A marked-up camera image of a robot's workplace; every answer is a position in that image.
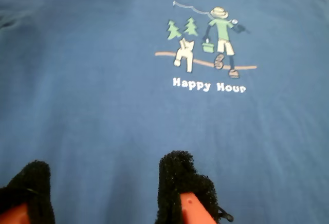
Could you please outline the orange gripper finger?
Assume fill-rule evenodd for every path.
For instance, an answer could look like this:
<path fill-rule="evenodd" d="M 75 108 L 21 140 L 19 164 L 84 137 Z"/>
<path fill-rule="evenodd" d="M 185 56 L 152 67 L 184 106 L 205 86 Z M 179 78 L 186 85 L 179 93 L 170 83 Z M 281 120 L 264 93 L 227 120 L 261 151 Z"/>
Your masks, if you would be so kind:
<path fill-rule="evenodd" d="M 1 223 L 55 224 L 50 197 L 50 167 L 28 163 L 1 188 Z"/>
<path fill-rule="evenodd" d="M 199 174 L 188 151 L 172 151 L 159 162 L 159 184 L 156 223 L 184 223 L 182 194 L 194 194 L 215 223 L 233 216 L 218 204 L 213 182 Z"/>

